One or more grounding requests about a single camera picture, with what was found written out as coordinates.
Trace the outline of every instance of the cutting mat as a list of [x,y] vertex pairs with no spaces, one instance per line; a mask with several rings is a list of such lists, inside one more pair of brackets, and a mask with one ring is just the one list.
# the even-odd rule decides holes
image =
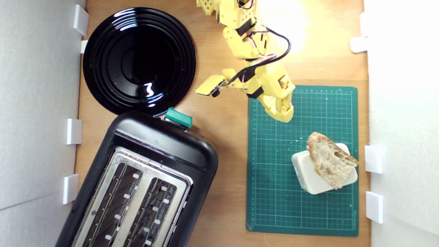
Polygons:
[[283,123],[249,99],[247,230],[358,236],[358,181],[311,195],[301,189],[291,163],[313,131],[346,144],[358,159],[357,89],[298,85],[292,103],[293,119]]

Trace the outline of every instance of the black toaster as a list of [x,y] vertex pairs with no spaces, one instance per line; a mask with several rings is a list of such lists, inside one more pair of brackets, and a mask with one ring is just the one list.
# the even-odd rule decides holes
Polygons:
[[121,114],[56,246],[186,246],[217,165],[214,148],[184,125],[136,111]]

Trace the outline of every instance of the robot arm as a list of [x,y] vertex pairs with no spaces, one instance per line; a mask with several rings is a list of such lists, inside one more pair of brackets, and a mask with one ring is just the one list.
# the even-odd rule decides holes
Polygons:
[[291,97],[295,86],[278,61],[289,52],[290,45],[279,57],[266,54],[269,34],[281,35],[257,23],[254,17],[256,0],[244,1],[197,0],[197,6],[206,15],[215,10],[217,21],[226,26],[223,36],[228,46],[236,59],[245,60],[245,67],[238,73],[224,69],[223,75],[210,76],[196,92],[216,97],[219,89],[237,88],[249,98],[257,98],[272,118],[289,122],[294,112]]

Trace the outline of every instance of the wooden surface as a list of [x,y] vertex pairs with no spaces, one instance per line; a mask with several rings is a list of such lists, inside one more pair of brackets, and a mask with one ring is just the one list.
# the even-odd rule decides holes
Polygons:
[[[88,0],[90,35],[111,14],[129,7],[153,7],[178,18],[193,36],[197,72],[191,90],[176,107],[194,117],[194,124],[211,140],[219,167],[189,242],[190,247],[369,247],[370,221],[365,212],[369,177],[364,170],[368,143],[368,77],[365,54],[352,54],[349,39],[360,34],[362,0],[259,0],[261,22],[287,35],[293,44],[283,63],[296,84],[355,86],[359,97],[360,234],[355,238],[282,235],[245,229],[247,174],[247,97],[232,89],[217,98],[195,94],[195,89],[223,68],[240,69],[222,37],[223,26],[205,16],[194,0]],[[103,136],[115,118],[91,96],[81,74],[79,118],[83,143],[78,146],[76,173],[80,183],[90,167]]]

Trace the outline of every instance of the bread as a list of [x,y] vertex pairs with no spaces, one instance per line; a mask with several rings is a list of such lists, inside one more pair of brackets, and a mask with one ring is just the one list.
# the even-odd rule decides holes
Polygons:
[[314,170],[334,189],[340,189],[359,162],[341,150],[325,135],[314,132],[308,137],[306,150]]

